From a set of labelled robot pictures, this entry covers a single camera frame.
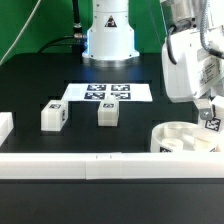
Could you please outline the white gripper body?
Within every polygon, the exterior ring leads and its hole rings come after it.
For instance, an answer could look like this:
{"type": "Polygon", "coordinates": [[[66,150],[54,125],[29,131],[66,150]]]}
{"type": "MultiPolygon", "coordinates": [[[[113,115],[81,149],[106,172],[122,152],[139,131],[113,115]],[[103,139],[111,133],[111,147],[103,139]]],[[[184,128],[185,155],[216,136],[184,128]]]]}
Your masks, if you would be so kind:
{"type": "Polygon", "coordinates": [[[200,32],[170,28],[162,47],[165,89],[172,102],[194,101],[224,77],[224,60],[201,45],[200,32]]]}

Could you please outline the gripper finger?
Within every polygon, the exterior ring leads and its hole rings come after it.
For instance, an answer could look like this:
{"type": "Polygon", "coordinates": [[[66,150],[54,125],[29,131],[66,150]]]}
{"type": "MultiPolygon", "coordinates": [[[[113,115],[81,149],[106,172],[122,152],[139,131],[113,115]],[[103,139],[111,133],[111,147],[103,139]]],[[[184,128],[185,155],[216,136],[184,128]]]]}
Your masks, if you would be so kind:
{"type": "Polygon", "coordinates": [[[194,101],[201,120],[211,120],[214,117],[214,109],[209,98],[200,98],[194,101]]]}

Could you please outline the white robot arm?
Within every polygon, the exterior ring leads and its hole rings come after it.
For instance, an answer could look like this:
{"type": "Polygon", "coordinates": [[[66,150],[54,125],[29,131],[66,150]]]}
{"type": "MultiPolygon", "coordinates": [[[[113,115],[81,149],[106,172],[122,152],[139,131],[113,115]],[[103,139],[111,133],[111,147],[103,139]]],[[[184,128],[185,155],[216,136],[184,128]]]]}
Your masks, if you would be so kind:
{"type": "MultiPolygon", "coordinates": [[[[224,79],[224,0],[159,0],[166,30],[165,89],[174,103],[195,103],[203,120],[215,117],[212,90],[224,79]]],[[[129,0],[92,0],[83,61],[120,67],[138,60],[129,0]]]]}

